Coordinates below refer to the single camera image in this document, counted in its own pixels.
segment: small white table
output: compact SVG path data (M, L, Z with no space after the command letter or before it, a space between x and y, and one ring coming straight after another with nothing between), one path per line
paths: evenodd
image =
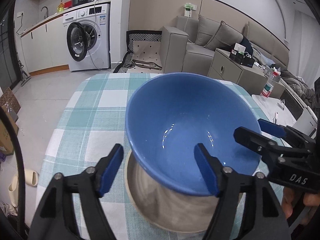
M275 112L278 112L277 124L281 124L283 126L293 126L296 122L296 119L290 113L289 109L285 106L284 102L284 110L278 106L280 102L279 99L276 98L265 98L264 96L252 95L253 100L257 103L257 105L261 108L264 114L268 117L270 122L273 122L273 118L275 117ZM282 140L285 146L290 147L284 140Z

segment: washing machine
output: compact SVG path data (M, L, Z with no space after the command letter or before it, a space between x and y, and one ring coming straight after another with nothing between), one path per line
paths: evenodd
M63 15L67 29L70 71L111 67L110 4L97 4Z

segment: slipper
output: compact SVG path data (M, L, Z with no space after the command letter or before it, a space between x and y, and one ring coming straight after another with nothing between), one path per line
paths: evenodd
M32 187L36 187L39 181L39 174L36 171L30 169L24 169L24 176L26 178L26 184Z
M11 204L14 207L18 206L18 188L18 176L14 175L11 184L8 187Z

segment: human hand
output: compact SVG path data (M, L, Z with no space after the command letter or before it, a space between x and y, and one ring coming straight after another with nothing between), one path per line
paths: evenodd
M285 218L288 218L292 215L293 207L292 201L295 199L295 191L291 188L284 187L283 189L283 197L282 197L282 210L284 211ZM318 206L320 205L320 193L319 194L310 194L305 193L303 198L303 203L305 206L311 207L308 214L302 219L302 225L306 225L309 223L314 213L316 212Z

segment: bottle label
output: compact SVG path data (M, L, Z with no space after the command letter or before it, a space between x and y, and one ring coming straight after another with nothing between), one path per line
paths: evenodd
M267 84L264 86L264 88L263 88L263 90L262 90L262 92L261 92L260 95L261 95L261 96L265 96L265 97L269 97L272 90L273 90L273 86L270 85L269 83L267 83Z

